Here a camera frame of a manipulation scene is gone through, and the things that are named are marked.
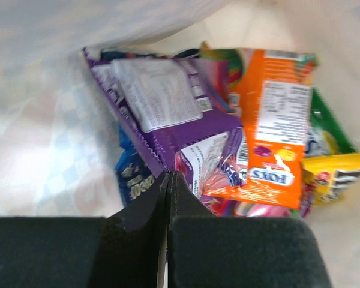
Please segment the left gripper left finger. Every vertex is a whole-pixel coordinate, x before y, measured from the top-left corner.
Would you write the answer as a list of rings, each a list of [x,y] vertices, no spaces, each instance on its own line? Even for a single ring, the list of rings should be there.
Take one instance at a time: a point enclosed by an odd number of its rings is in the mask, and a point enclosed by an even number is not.
[[[162,287],[169,174],[111,217],[0,217],[0,287]]]

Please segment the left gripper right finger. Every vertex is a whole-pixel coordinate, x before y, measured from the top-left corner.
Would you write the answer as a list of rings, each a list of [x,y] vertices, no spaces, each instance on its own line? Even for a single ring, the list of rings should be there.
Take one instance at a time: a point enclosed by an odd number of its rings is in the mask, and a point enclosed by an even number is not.
[[[167,188],[169,287],[331,287],[311,229],[299,219],[218,217],[180,172]]]

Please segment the purple M&M's packet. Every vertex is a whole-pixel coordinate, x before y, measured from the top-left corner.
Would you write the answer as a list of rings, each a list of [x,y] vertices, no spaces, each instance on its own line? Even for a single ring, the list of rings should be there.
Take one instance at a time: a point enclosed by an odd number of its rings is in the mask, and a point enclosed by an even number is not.
[[[186,178],[190,191],[217,211],[230,203],[207,191],[247,184],[248,148],[244,130],[236,128],[192,143],[175,154],[175,170]]]

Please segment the blue checkered paper bag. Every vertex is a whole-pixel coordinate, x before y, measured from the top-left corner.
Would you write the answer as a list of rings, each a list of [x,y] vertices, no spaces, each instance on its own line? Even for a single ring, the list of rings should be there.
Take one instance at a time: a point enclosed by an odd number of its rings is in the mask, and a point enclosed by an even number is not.
[[[83,48],[314,52],[360,151],[360,1],[0,1],[0,217],[111,217],[118,122]]]

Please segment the purple snack packet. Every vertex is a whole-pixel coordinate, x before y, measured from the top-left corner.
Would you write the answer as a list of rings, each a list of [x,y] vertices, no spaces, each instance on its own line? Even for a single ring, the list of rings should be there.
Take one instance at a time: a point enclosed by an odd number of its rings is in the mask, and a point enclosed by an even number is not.
[[[90,57],[89,69],[114,114],[154,175],[175,169],[176,153],[214,135],[222,158],[235,155],[242,123],[222,99],[228,64],[203,58]]]

